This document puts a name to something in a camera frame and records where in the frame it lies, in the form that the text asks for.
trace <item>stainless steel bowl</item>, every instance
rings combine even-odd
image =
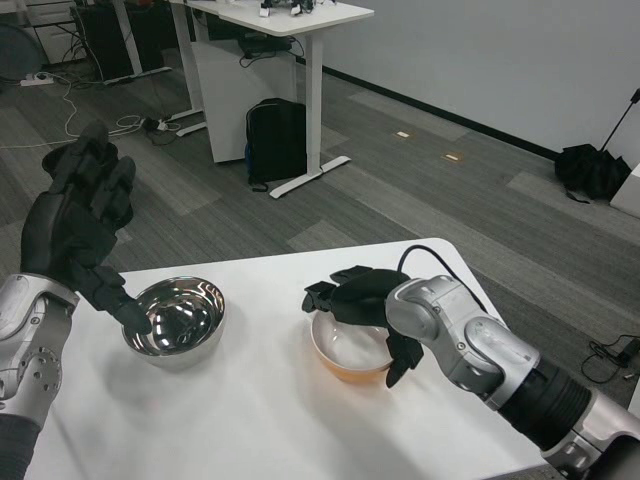
[[[202,361],[215,349],[224,328],[224,297],[201,278],[163,280],[138,295],[151,333],[124,328],[127,345],[147,362],[178,371]]]

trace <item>gray carpet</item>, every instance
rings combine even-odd
[[[0,93],[0,144],[64,138],[64,90]],[[188,108],[179,70],[74,90],[72,98],[80,109],[75,132],[94,117],[113,126],[126,114]],[[214,165],[205,132],[162,147],[142,133],[118,138],[120,152],[138,165],[136,215],[111,264],[127,271],[442,237],[459,248],[513,330],[576,377],[589,340],[640,333],[639,220],[568,200],[548,160],[328,76],[323,107],[323,160],[354,161],[279,201],[247,188],[242,163]],[[22,222],[48,185],[40,169],[47,151],[0,150],[1,278],[18,269]],[[452,163],[446,152],[464,159]],[[612,372],[598,362],[590,371]],[[602,389],[626,406],[635,384],[618,375]],[[540,469],[504,478],[559,476]]]

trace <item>black backpack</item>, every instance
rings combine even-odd
[[[613,158],[608,151],[599,152],[593,145],[565,148],[556,159],[555,171],[567,190],[582,190],[591,199],[607,200],[615,196],[631,174],[622,157]]]
[[[281,98],[263,100],[247,112],[245,161],[249,184],[266,192],[266,182],[307,171],[306,107]]]

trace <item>white wall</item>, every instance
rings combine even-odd
[[[640,87],[639,0],[347,0],[327,66],[553,150],[599,145]],[[611,146],[640,163],[640,104]]]

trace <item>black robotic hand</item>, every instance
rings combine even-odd
[[[387,296],[409,277],[394,270],[356,266],[334,273],[331,280],[338,285],[319,282],[307,287],[302,309],[305,312],[331,312],[338,322],[349,325],[388,329],[387,347],[393,363],[386,383],[389,388],[393,387],[407,370],[418,366],[424,355],[420,342],[396,332],[385,314]]]
[[[118,159],[106,127],[94,122],[76,142],[49,153],[42,166],[53,183],[27,216],[21,271],[52,278],[124,326],[150,333],[144,312],[123,288],[124,279],[100,265],[116,244],[115,232],[133,217],[133,160]]]

